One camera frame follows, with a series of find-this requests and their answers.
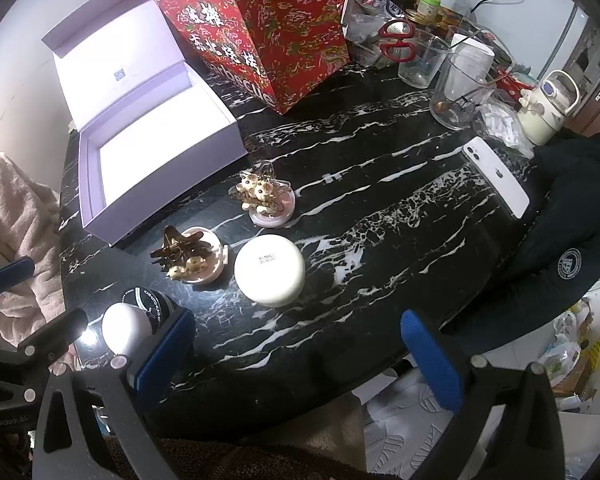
white iphone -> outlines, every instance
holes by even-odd
[[[462,153],[495,188],[512,215],[522,218],[529,197],[489,145],[480,137],[474,137],[462,147]]]

black marble table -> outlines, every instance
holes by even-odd
[[[109,247],[81,227],[74,133],[62,180],[62,285],[67,309],[84,309],[96,335],[78,341],[86,367],[111,356],[100,320],[129,288],[160,290],[190,308],[194,348],[147,420],[161,436],[230,439],[324,404],[394,364],[406,353],[400,314],[452,318],[514,252],[537,203],[514,220],[460,153],[474,134],[438,124],[430,92],[413,91],[395,67],[349,65],[282,117],[206,79],[237,118],[248,157]],[[498,154],[529,189],[526,160]],[[278,230],[254,226],[227,195],[238,171],[259,158],[273,160],[298,196]],[[211,228],[231,247],[216,282],[172,282],[150,263],[168,224]],[[237,252],[265,232],[295,242],[306,261],[299,299],[279,310],[252,303],[232,277]]]

open gift box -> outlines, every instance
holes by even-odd
[[[113,244],[246,150],[154,0],[90,0],[43,42],[80,133],[83,227]]]

jar with green lid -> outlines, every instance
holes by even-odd
[[[420,3],[418,4],[418,14],[432,22],[435,20],[439,9],[440,0],[420,0]]]

bag with chinese characters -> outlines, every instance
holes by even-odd
[[[283,114],[349,61],[337,0],[156,0],[206,65]]]

